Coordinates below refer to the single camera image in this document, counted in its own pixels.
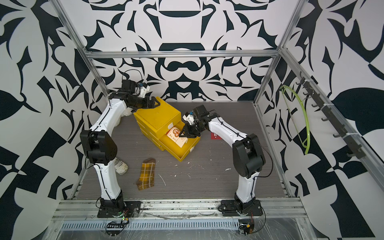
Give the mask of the white red postcard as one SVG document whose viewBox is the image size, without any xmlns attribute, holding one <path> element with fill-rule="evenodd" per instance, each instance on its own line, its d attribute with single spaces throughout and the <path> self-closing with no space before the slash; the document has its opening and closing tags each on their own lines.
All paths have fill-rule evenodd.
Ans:
<svg viewBox="0 0 384 240">
<path fill-rule="evenodd" d="M 188 138 L 179 136 L 180 130 L 177 127 L 172 127 L 166 134 L 166 136 L 172 140 L 178 147 L 182 148 L 187 142 Z"/>
</svg>

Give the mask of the yellow plastic drawer cabinet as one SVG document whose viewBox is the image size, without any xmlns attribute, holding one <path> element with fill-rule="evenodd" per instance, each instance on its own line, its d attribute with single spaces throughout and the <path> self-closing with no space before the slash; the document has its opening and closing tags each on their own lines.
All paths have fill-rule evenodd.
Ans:
<svg viewBox="0 0 384 240">
<path fill-rule="evenodd" d="M 164 151 L 164 144 L 160 138 L 165 137 L 169 127 L 174 127 L 181 120 L 181 112 L 169 103 L 156 97 L 160 103 L 154 109 L 139 109 L 134 113 L 134 117 L 140 127 L 141 132 L 154 143 L 161 151 Z"/>
</svg>

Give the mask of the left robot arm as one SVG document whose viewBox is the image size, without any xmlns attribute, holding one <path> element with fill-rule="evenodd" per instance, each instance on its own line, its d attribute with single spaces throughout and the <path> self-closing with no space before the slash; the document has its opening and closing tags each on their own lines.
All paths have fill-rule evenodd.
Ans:
<svg viewBox="0 0 384 240">
<path fill-rule="evenodd" d="M 122 80 L 122 87 L 107 95 L 107 106 L 96 123 L 80 134 L 86 158 L 98 175 L 102 210 L 121 214 L 126 208 L 116 176 L 118 147 L 112 139 L 112 133 L 123 116 L 129 116 L 139 109 L 154 109 L 160 106 L 155 97 L 147 95 L 149 91 L 150 86 L 146 83 Z"/>
</svg>

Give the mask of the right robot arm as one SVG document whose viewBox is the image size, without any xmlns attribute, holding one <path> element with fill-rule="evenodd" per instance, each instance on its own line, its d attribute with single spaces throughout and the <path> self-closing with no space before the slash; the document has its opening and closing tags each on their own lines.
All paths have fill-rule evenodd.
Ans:
<svg viewBox="0 0 384 240">
<path fill-rule="evenodd" d="M 256 204 L 255 188 L 259 174 L 266 163 L 259 138 L 247 135 L 229 125 L 214 110 L 208 111 L 200 105 L 182 116 L 185 123 L 180 136 L 194 139 L 203 131 L 210 131 L 224 140 L 233 152 L 233 165 L 239 174 L 238 188 L 234 197 L 234 208 L 221 207 L 223 213 L 244 215 Z"/>
</svg>

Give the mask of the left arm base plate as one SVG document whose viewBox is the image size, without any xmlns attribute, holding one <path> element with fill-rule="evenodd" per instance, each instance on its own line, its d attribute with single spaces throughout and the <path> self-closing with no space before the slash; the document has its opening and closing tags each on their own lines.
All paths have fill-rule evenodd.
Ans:
<svg viewBox="0 0 384 240">
<path fill-rule="evenodd" d="M 123 206 L 121 208 L 117 208 L 110 201 L 106 201 L 100 206 L 97 217 L 100 219 L 119 217 L 131 218 L 140 213 L 141 204 L 141 201 L 124 201 Z"/>
</svg>

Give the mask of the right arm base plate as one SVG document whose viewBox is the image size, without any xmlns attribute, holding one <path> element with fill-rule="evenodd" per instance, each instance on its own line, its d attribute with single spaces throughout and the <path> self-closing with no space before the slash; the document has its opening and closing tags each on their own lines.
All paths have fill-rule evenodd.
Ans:
<svg viewBox="0 0 384 240">
<path fill-rule="evenodd" d="M 252 199 L 247 203 L 242 203 L 240 200 L 222 200 L 218 207 L 218 211 L 224 217 L 237 217 L 237 216 L 262 216 L 264 211 L 261 202 Z"/>
</svg>

